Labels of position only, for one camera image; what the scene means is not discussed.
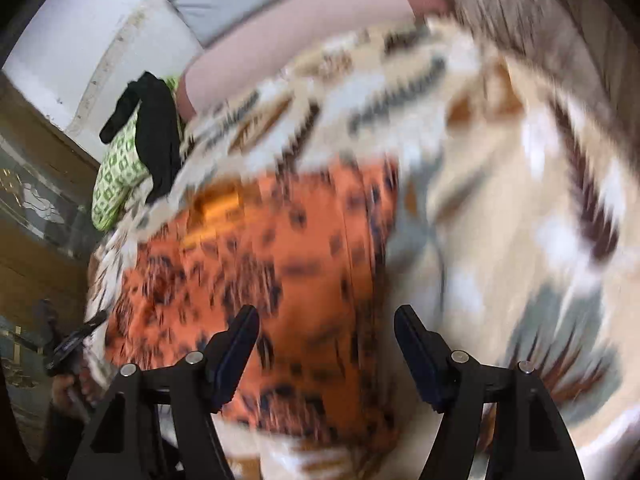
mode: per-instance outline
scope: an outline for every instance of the silver screw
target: silver screw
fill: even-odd
[[[533,373],[533,371],[536,369],[531,361],[520,361],[518,363],[518,368],[522,373],[527,375]]]
[[[463,352],[462,350],[456,350],[454,352],[451,353],[451,358],[457,362],[457,363],[466,363],[467,361],[469,361],[469,354],[466,352]]]
[[[138,369],[138,367],[133,364],[133,363],[128,363],[125,364],[121,369],[120,369],[120,373],[122,375],[124,375],[125,377],[129,377],[131,375],[133,375],[134,373],[136,373],[136,370]]]
[[[198,352],[196,350],[195,352],[189,352],[185,359],[190,365],[194,365],[202,361],[203,358],[204,358],[204,355],[202,354],[202,352]]]

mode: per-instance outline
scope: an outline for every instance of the folded orange fabric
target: folded orange fabric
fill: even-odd
[[[107,357],[144,369],[174,364],[252,304],[260,335],[222,415],[388,449],[396,431],[376,388],[376,298],[397,182],[394,162],[346,162],[264,176],[243,200],[201,194],[139,246],[111,313]],[[210,224],[221,205],[243,202],[251,213],[237,226]]]

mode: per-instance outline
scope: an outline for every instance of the orange patterned garment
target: orange patterned garment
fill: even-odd
[[[193,218],[207,217],[200,195],[198,212],[179,214],[139,245],[109,320],[107,358],[172,365],[252,304],[260,335],[222,415],[326,444],[388,449],[396,430],[376,388],[375,300],[396,164],[270,174],[254,189],[244,204],[251,214],[232,228],[205,225],[193,241]]]

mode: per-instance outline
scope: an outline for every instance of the white wall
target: white wall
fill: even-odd
[[[164,0],[47,0],[3,70],[44,116],[101,160],[97,134],[127,81],[144,70],[179,74],[200,51]]]

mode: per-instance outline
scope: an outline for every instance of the beige blanket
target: beige blanket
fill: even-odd
[[[254,126],[286,96],[290,107],[262,134]],[[143,183],[98,250],[87,315],[113,305],[136,244],[194,190],[275,168],[312,100],[321,115],[298,156],[300,171],[335,156],[400,160],[402,200],[387,248],[388,323],[379,350],[380,391],[396,406],[403,432],[391,455],[375,457],[217,421],[226,453],[249,457],[246,470],[236,464],[238,475],[418,478],[438,417],[418,404],[392,336],[393,311],[410,303],[427,328],[480,362],[531,359],[561,409],[586,478],[612,478],[625,459],[625,433],[640,417],[638,183],[575,98],[451,22],[333,38],[223,110],[197,118],[171,194],[146,208],[150,183]],[[246,145],[259,138],[251,149],[230,150],[239,133]],[[90,357],[106,382],[112,370],[100,358],[103,343],[104,332],[94,333]],[[484,475],[493,415],[488,406],[475,477]]]

